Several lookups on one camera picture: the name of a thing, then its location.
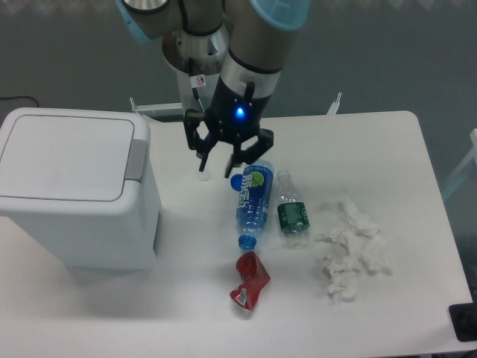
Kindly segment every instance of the blue bottle label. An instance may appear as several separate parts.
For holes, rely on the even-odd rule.
[[[256,202],[257,199],[261,198],[263,200],[262,210],[266,220],[273,178],[274,173],[264,166],[248,166],[245,168],[241,179],[237,209],[247,208],[250,200]]]

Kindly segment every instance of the blue led light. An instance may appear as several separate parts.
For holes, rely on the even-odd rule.
[[[237,119],[243,119],[245,118],[245,111],[242,107],[238,107],[236,109],[236,118]]]

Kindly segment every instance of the blue plastic bottle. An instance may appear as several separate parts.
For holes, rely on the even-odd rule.
[[[237,206],[238,246],[244,250],[253,250],[262,235],[273,179],[274,166],[267,160],[259,159],[244,169]]]

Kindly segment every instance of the bottle cap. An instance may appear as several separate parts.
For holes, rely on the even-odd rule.
[[[253,250],[256,245],[256,239],[251,235],[241,235],[238,238],[238,246],[244,250]]]
[[[242,174],[235,174],[230,178],[230,186],[237,192],[241,189],[241,177],[243,177]]]
[[[290,175],[290,172],[287,169],[280,169],[277,172],[277,178],[281,177],[282,175]]]

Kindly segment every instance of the crushed soda can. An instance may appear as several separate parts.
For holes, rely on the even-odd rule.
[[[253,310],[259,300],[260,291],[270,280],[270,275],[253,251],[249,251],[240,257],[236,268],[245,282],[236,287],[230,293],[230,297],[240,307]]]

